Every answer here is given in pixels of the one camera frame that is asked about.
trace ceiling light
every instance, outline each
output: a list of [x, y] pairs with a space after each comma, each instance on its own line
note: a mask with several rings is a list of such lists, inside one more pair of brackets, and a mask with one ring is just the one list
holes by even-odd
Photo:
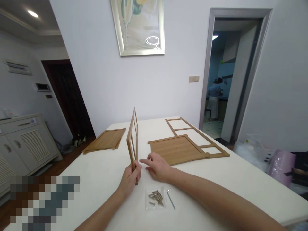
[[36, 13], [34, 13], [33, 11], [28, 11], [28, 12], [29, 12], [29, 14], [31, 14], [33, 17], [38, 18], [38, 15], [37, 15]]

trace hand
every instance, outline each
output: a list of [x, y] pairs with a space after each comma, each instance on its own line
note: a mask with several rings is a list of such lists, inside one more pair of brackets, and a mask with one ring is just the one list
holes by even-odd
[[142, 165], [139, 164], [138, 161], [135, 160], [135, 166], [136, 168], [134, 172], [132, 169], [132, 164], [130, 164], [125, 169], [123, 176], [122, 176], [122, 180], [117, 189], [119, 192], [121, 192], [124, 198], [127, 198], [132, 193], [135, 187], [136, 180], [137, 181], [140, 180]]
[[145, 169], [149, 171], [154, 180], [168, 182], [172, 167], [159, 154], [151, 152], [148, 159], [141, 159], [141, 163], [148, 165]]

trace tiled floor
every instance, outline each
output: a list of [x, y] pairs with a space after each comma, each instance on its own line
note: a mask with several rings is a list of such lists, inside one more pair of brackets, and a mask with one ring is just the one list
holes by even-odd
[[203, 121], [203, 129], [202, 131], [212, 137], [213, 139], [220, 138], [222, 125], [224, 124], [221, 120], [211, 120], [209, 121], [204, 117]]

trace vent grille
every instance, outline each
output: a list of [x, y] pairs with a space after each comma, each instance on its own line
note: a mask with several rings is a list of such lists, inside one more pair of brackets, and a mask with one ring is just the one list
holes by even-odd
[[36, 162], [50, 154], [38, 130], [25, 133], [20, 137]]
[[9, 72], [24, 74], [24, 75], [32, 75], [30, 68], [26, 64], [9, 59], [3, 59], [3, 62], [5, 64], [6, 69]]
[[11, 166], [0, 154], [0, 186], [8, 182], [11, 176], [16, 176], [17, 174], [13, 171]]

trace dark wooden door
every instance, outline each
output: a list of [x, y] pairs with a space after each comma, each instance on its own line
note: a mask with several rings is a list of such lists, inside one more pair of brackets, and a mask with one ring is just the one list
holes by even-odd
[[74, 138], [95, 136], [69, 60], [42, 61], [42, 63]]

